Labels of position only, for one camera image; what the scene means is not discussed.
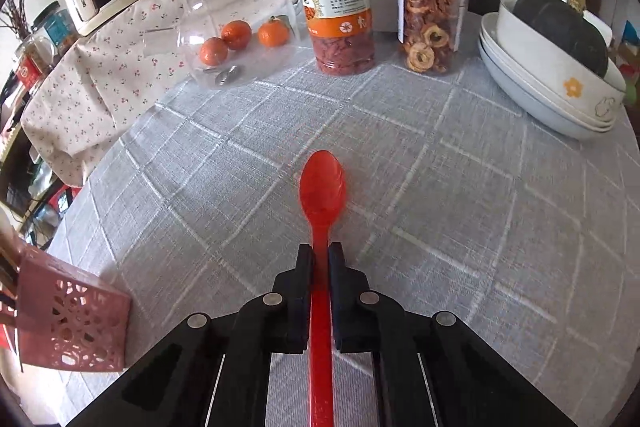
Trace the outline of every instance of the bowl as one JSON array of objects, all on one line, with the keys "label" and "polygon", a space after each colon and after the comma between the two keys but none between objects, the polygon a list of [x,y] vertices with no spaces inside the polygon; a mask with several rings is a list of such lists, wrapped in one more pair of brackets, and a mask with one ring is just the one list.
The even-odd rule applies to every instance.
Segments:
[{"label": "bowl", "polygon": [[609,59],[602,79],[513,14],[516,0],[501,0],[497,37],[500,47],[540,83],[598,121],[615,118],[625,98],[622,74]]},{"label": "bowl", "polygon": [[478,50],[480,58],[484,62],[489,74],[495,83],[510,97],[513,102],[517,103],[521,108],[527,111],[533,118],[542,122],[554,131],[575,138],[577,140],[593,140],[603,133],[598,133],[586,129],[571,120],[563,117],[553,109],[547,107],[544,103],[537,100],[530,92],[527,92],[522,86],[518,85],[510,76],[501,70],[501,68],[491,60],[487,50],[483,47],[482,38],[478,39]]},{"label": "bowl", "polygon": [[511,78],[519,84],[525,85],[525,90],[534,93],[535,97],[548,106],[553,107],[556,111],[570,118],[580,125],[587,125],[592,129],[609,130],[616,121],[617,115],[612,120],[603,122],[596,118],[590,117],[588,114],[576,109],[561,96],[553,92],[551,89],[542,84],[535,76],[523,68],[519,63],[509,55],[497,41],[497,13],[488,13],[482,18],[481,22],[481,38],[484,43],[485,50],[490,54],[494,62],[500,64],[504,71],[507,71]]}]

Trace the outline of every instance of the floral cloth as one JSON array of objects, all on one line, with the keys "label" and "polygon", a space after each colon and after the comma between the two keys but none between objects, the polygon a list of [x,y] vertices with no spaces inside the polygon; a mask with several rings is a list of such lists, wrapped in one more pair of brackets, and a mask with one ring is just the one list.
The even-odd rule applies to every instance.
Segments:
[{"label": "floral cloth", "polygon": [[113,143],[184,80],[178,54],[143,57],[147,30],[174,25],[180,0],[139,0],[80,39],[22,116],[33,146],[68,185],[80,187]]}]

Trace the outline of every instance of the spoon handle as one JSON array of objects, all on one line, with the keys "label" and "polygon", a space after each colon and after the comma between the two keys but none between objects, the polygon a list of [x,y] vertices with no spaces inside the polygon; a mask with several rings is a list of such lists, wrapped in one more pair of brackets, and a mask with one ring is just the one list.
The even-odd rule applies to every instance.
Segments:
[{"label": "spoon handle", "polygon": [[314,273],[309,324],[310,427],[333,427],[334,425],[328,243],[329,231],[314,229]]}]

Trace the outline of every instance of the flower decal on bowl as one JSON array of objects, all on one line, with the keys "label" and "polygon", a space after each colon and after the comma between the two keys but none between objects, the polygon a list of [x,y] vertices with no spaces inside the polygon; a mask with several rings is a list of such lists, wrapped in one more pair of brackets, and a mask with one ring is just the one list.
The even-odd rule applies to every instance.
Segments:
[{"label": "flower decal on bowl", "polygon": [[573,77],[564,83],[566,95],[570,98],[580,98],[582,96],[582,87],[578,79]]},{"label": "flower decal on bowl", "polygon": [[605,118],[615,107],[616,99],[615,98],[603,98],[598,102],[596,106],[596,116],[598,118]]}]

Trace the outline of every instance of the gray checkered tablecloth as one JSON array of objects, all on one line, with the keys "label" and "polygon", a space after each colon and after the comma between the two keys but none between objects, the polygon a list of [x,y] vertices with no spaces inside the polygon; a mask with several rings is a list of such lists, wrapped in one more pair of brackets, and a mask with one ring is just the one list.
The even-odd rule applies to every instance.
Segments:
[{"label": "gray checkered tablecloth", "polygon": [[[318,73],[310,49],[265,82],[185,82],[109,151],[50,252],[131,294],[127,361],[192,312],[235,312],[294,265],[309,232],[298,179],[315,150],[344,165],[332,232],[372,288],[463,318],[580,427],[599,425],[640,331],[640,152],[626,116],[580,144],[532,120],[477,56],[456,74]],[[60,373],[68,422],[117,375]],[[273,357],[268,425],[306,425],[306,357]],[[373,426],[367,357],[335,355],[336,425]]]}]

